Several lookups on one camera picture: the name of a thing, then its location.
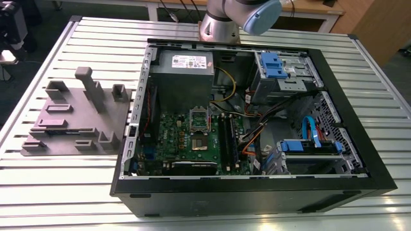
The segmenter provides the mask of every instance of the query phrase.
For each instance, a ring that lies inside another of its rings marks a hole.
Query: chip
[[[196,135],[191,137],[191,149],[193,151],[207,151],[208,150],[208,136]]]

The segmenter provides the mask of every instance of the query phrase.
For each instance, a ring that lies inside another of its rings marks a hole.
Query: sticker
[[[259,170],[259,161],[257,161],[257,159],[255,159],[255,161],[252,162],[252,164],[256,166],[256,168],[257,168],[257,170]]]
[[[284,67],[284,71],[285,72],[293,72],[295,73],[295,69],[292,67]]]
[[[207,69],[205,56],[188,56],[188,55],[175,55],[172,57],[173,68],[193,68],[193,69]]]
[[[245,95],[245,103],[251,103],[251,95]]]

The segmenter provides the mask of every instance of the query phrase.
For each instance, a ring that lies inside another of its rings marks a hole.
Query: power supply label
[[[205,56],[175,55],[171,66],[175,68],[207,69]]]

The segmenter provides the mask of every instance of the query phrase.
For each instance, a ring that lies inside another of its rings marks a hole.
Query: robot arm
[[[248,34],[260,35],[280,13],[280,0],[208,0],[200,37],[204,41],[236,43],[239,26]]]

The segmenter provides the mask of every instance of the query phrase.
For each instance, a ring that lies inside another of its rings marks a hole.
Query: motherboard
[[[208,115],[207,109],[188,114],[161,114],[155,146],[143,148],[140,174],[249,175],[249,161],[240,156],[237,140],[244,134],[243,119]]]

